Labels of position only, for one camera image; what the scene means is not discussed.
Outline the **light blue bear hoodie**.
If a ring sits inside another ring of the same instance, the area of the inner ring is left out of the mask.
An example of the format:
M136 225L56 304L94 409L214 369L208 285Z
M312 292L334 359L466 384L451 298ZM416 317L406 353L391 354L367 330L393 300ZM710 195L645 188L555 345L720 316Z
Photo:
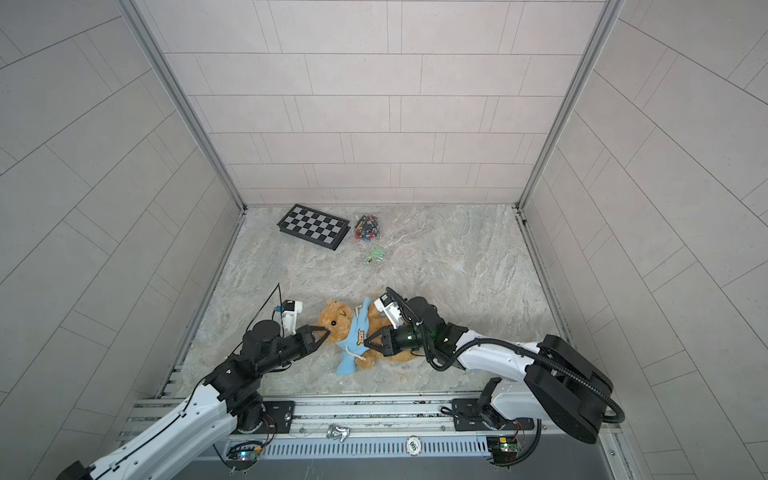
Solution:
M363 342L367 337L370 321L368 311L372 300L365 297L360 307L355 309L347 337L336 343L341 349L341 362L336 370L337 375L351 375L355 372L358 362L365 360L368 348Z

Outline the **brown teddy bear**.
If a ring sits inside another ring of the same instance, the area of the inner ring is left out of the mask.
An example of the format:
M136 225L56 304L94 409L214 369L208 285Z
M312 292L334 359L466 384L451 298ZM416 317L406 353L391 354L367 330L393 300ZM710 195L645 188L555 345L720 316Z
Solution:
M365 298L362 305L355 308L337 300L329 300L320 313L317 325L330 332L327 340L340 349L341 361L336 370L338 375L351 375L357 369L368 370L378 359L408 362L416 358L409 351L384 357L364 345L369 335L391 325L373 306L370 298Z

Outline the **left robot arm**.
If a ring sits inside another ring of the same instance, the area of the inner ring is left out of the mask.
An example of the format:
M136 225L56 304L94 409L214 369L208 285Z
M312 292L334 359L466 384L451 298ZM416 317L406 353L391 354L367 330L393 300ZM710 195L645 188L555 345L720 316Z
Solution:
M171 479L236 429L252 431L262 421L262 377L315 352L330 331L304 325L290 336L262 320L247 330L241 346L195 386L178 406L132 441L91 465L73 462L60 479Z

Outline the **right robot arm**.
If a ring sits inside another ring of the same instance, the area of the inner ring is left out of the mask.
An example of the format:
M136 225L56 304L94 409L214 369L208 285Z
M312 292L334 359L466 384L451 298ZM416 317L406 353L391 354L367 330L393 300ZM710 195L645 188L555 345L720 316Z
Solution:
M445 321L425 298L405 299L392 289L375 300L365 299L358 312L366 315L370 309L386 323L362 338L367 349L384 357L420 351L437 372L491 374L468 412L449 409L460 421L502 430L521 418L537 427L549 420L570 437L593 444L603 425L626 418L612 397L611 380L556 335L528 343L484 336Z

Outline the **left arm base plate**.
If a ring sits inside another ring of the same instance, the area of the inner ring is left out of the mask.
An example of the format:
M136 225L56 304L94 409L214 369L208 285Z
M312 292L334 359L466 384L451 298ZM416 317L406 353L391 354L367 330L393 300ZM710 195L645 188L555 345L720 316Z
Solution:
M266 401L248 407L238 416L237 432L244 435L287 434L296 403Z

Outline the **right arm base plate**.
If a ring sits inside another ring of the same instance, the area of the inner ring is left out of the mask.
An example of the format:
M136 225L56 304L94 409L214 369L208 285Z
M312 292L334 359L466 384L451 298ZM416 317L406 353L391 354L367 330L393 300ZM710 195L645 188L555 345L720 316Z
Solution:
M519 418L515 421L505 420L500 428L491 427L490 423L481 418L478 401L472 398L454 398L448 409L451 411L450 416L453 418L456 432L515 432L516 430L534 432L536 430L536 423L530 418Z

